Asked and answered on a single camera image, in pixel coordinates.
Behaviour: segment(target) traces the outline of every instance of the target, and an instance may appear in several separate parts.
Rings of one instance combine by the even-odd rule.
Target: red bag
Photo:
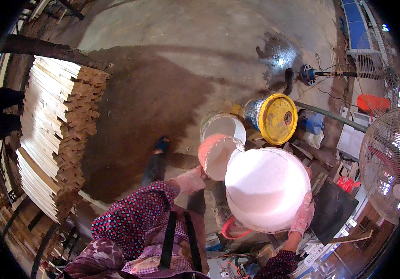
[[[360,182],[354,182],[352,179],[348,178],[347,176],[341,176],[338,181],[337,185],[341,187],[344,191],[350,192],[352,191],[353,188],[359,187],[361,185]]]

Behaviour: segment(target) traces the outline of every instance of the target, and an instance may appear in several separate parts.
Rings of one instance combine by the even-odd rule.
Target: red patterned sleeve
[[[295,271],[298,267],[298,263],[294,259],[295,256],[296,252],[279,251],[276,256],[270,258],[266,265],[258,271],[254,279],[289,278],[288,274]]]
[[[180,189],[155,181],[127,198],[112,204],[91,225],[93,239],[108,239],[124,250],[124,260],[139,257],[145,246],[145,233],[159,216],[170,211]]]

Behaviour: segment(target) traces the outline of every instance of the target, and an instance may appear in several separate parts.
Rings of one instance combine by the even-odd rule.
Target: foot
[[[155,142],[155,145],[153,146],[153,154],[163,154],[167,152],[167,149],[169,147],[169,138],[162,136],[160,137],[157,142]]]

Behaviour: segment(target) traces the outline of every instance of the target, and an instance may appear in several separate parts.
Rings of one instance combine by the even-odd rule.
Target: wet floor stain
[[[256,52],[259,62],[268,66],[268,70],[264,73],[264,80],[273,90],[286,85],[286,69],[292,68],[293,71],[298,71],[302,59],[298,48],[282,36],[266,32],[264,42],[263,50],[258,46]]]

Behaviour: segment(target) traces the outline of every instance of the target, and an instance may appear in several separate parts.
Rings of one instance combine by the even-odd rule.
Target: concrete floor
[[[284,79],[285,68],[318,67],[315,53],[322,68],[331,66],[340,33],[331,0],[95,1],[83,13],[84,20],[66,19],[45,39],[114,64],[99,103],[98,132],[83,158],[83,190],[104,205],[140,187],[158,137],[169,136],[174,152],[166,178],[195,167],[200,122],[208,111],[226,99],[244,104],[261,97]],[[273,62],[276,44],[292,51],[285,62]],[[267,51],[264,57],[256,47]],[[332,83],[327,79],[320,89],[341,96]],[[341,105],[300,82],[290,97],[332,111]],[[211,192],[205,196],[206,231],[215,232]],[[186,197],[176,203],[185,205]],[[102,209],[81,204],[78,212],[89,233]]]

